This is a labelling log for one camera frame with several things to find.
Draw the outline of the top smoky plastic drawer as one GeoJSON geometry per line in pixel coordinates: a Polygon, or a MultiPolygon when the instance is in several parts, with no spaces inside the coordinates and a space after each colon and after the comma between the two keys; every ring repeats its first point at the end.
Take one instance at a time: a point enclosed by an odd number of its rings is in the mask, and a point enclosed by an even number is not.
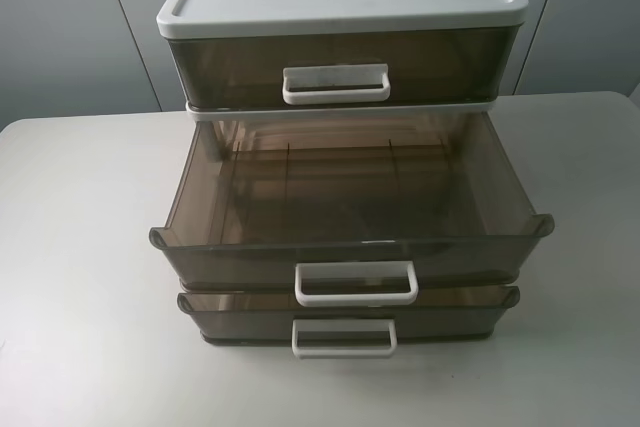
{"type": "Polygon", "coordinates": [[[516,28],[172,40],[189,104],[199,111],[289,108],[284,72],[374,66],[340,90],[390,84],[384,106],[483,103],[496,98],[516,28]]]}

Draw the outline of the bottom smoky plastic drawer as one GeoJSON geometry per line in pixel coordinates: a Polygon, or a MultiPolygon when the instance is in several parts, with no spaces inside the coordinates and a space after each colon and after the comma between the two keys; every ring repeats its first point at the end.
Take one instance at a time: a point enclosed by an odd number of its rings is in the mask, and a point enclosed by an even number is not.
{"type": "Polygon", "coordinates": [[[400,344],[489,337],[516,286],[435,288],[404,306],[304,307],[288,293],[181,293],[178,308],[218,346],[288,346],[298,358],[390,357],[400,344]]]}

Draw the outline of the smoky plastic drawer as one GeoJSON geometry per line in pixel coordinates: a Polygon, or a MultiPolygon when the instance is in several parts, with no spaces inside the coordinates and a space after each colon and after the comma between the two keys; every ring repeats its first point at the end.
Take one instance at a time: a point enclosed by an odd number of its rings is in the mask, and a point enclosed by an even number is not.
{"type": "Polygon", "coordinates": [[[384,106],[483,103],[496,98],[516,28],[172,40],[189,104],[199,111],[289,108],[284,72],[374,66],[340,90],[390,84],[384,106]]]}
{"type": "Polygon", "coordinates": [[[291,291],[300,264],[411,264],[421,287],[514,282],[554,228],[488,115],[197,123],[150,231],[189,292],[291,291]]]}
{"type": "Polygon", "coordinates": [[[404,306],[304,307],[288,293],[181,293],[178,308],[218,346],[288,346],[298,358],[390,357],[400,344],[489,337],[516,286],[435,288],[404,306]]]}

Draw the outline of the middle smoky plastic drawer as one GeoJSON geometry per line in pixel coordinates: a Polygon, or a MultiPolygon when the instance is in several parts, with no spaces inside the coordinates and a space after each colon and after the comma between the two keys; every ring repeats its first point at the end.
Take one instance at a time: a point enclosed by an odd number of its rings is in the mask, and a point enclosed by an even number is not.
{"type": "Polygon", "coordinates": [[[514,282],[554,228],[488,115],[197,123],[150,231],[189,292],[291,291],[300,264],[411,264],[421,287],[514,282]]]}

